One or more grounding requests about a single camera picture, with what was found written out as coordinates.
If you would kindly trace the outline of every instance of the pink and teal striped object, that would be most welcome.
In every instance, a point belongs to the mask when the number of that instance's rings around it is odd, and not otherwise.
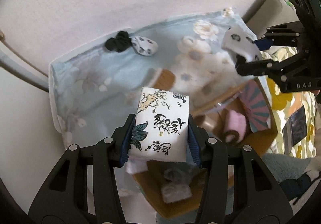
[[[259,86],[250,80],[239,96],[248,116],[251,131],[256,133],[271,128],[271,114]]]

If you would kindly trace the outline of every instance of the open box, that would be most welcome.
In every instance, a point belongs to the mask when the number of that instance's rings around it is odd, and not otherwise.
[[[250,145],[256,153],[261,157],[267,149],[272,144],[273,140],[277,136],[277,127],[274,121],[273,113],[271,107],[269,105],[269,101],[264,93],[264,90],[261,86],[260,81],[258,78],[255,78],[254,81],[257,83],[257,87],[260,89],[260,92],[263,94],[266,106],[270,112],[270,129],[258,132],[251,132],[247,129],[247,135],[245,136],[244,140],[237,144],[238,147],[242,147],[244,145]],[[212,109],[219,103],[224,103],[226,100],[230,99],[231,97],[235,96],[236,93],[240,92],[248,82],[245,82],[235,88],[230,88],[225,94],[215,98],[214,100],[206,103],[202,107],[194,110],[191,115],[197,117],[199,115],[204,114],[206,111]],[[245,109],[241,101],[237,98],[233,101],[233,107],[227,107],[230,109],[236,109],[237,112],[242,113],[245,115]],[[215,117],[214,114],[207,114],[209,117]],[[192,197],[185,199],[183,201],[178,201],[170,204],[166,204],[163,201],[162,193],[161,193],[161,186],[165,184],[167,181],[162,176],[160,172],[160,168],[158,166],[157,161],[148,161],[148,171],[137,173],[133,175],[134,180],[140,186],[146,200],[151,204],[151,206],[164,218],[174,218],[185,213],[188,213],[192,210],[195,210],[199,207],[200,201],[203,194],[203,188],[198,185],[200,179],[203,177],[203,173],[196,175],[191,184],[190,188],[192,191]],[[234,183],[234,177],[231,176],[228,180],[229,187],[232,186]]]

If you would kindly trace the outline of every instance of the tissue packet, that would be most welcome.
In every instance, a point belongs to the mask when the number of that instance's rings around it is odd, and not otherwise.
[[[128,155],[185,162],[189,97],[143,87]]]

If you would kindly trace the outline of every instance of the yellow and white patterned fabric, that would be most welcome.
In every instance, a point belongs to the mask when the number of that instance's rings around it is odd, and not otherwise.
[[[297,50],[294,47],[281,47],[272,55],[262,52],[262,56],[263,59],[272,59],[273,61],[280,62],[296,53]],[[316,148],[314,147],[316,100],[314,94],[310,92],[281,93],[279,87],[269,78],[267,78],[267,84],[271,93],[272,111],[278,128],[278,135],[268,152],[284,154],[282,129],[288,118],[304,106],[308,130],[307,136],[292,148],[290,156],[302,159],[314,157],[316,155]]]

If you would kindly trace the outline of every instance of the light blue floral sheet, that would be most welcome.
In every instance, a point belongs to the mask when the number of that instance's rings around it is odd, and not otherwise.
[[[188,94],[191,109],[244,81],[235,71],[233,58],[220,47],[224,33],[236,24],[256,39],[240,16],[227,9],[178,17],[130,33],[158,43],[157,53],[150,57],[132,48],[117,53],[99,45],[53,61],[49,66],[50,103],[65,147],[95,145],[111,136],[136,112],[141,87],[159,69],[175,74],[172,91]],[[209,82],[216,87],[204,89]]]

